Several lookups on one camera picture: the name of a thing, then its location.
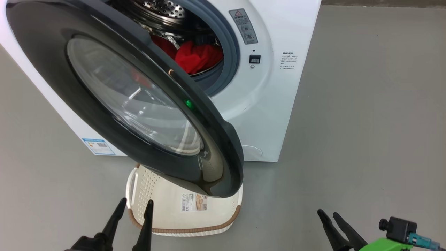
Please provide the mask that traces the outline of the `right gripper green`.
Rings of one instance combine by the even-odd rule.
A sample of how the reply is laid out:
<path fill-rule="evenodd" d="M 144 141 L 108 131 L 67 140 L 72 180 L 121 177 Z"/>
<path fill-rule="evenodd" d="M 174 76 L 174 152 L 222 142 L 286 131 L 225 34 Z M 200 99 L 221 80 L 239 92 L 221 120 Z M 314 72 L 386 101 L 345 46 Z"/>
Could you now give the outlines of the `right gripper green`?
<path fill-rule="evenodd" d="M 333 218 L 342 232 L 344 232 L 348 239 L 347 241 L 336 230 L 330 217 L 322 209 L 318 209 L 317 214 L 333 251 L 350 251 L 352 248 L 355 251 L 411 251 L 413 248 L 412 245 L 396 242 L 387 238 L 379 238 L 368 244 L 339 213 L 334 212 Z"/>

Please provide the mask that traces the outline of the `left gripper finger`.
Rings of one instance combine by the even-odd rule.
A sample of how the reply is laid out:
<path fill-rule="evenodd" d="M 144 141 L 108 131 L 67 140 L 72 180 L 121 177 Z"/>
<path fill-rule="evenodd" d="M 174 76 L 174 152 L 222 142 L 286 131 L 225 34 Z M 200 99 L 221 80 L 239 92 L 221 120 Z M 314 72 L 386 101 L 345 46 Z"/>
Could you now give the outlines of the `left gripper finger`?
<path fill-rule="evenodd" d="M 154 202 L 150 199 L 144 212 L 143 226 L 137 243 L 133 246 L 132 251 L 151 251 L 153 209 Z"/>
<path fill-rule="evenodd" d="M 112 251 L 118 223 L 124 214 L 127 199 L 122 198 L 113 214 L 110 216 L 102 232 L 95 234 L 96 251 Z"/>

